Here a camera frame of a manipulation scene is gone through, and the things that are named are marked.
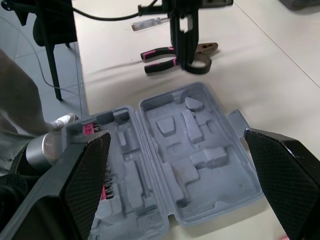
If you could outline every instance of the pliers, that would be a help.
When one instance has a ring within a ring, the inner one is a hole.
[[[216,42],[198,44],[196,48],[194,60],[203,62],[204,66],[194,67],[194,66],[191,66],[190,64],[186,67],[186,70],[193,74],[205,74],[209,72],[212,61],[208,57],[208,55],[211,54],[213,51],[215,51],[217,48],[218,48],[218,44]],[[169,47],[156,48],[151,51],[146,51],[140,54],[141,59],[144,61],[157,56],[162,56],[162,55],[175,56],[176,52],[172,46],[169,46]],[[146,74],[150,74],[155,72],[161,72],[161,71],[173,68],[174,66],[177,66],[177,65],[179,65],[179,62],[177,57],[175,57],[168,61],[146,65],[144,66],[144,71]]]

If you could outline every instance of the gray box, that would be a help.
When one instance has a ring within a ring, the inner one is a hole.
[[[88,123],[110,131],[114,195],[100,201],[90,240],[160,239],[168,215],[193,226],[263,196],[240,141],[248,124],[238,110],[225,116],[203,83],[143,100],[138,111],[124,106],[70,123],[63,149]]]

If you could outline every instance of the foam tool insert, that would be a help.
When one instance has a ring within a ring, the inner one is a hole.
[[[68,124],[65,148],[94,123],[111,134],[112,198],[100,201],[90,240],[154,240],[168,233],[168,215],[193,226],[263,196],[241,137],[248,124],[225,116],[203,83]]]
[[[299,141],[245,132],[262,190],[290,240],[320,239],[320,162]]]

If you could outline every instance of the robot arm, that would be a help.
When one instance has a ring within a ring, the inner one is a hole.
[[[171,44],[180,67],[192,72],[199,41],[198,10],[221,8],[233,4],[233,0],[163,0],[161,6],[138,6],[139,15],[168,14],[170,18]],[[187,31],[180,30],[180,19],[187,18]]]

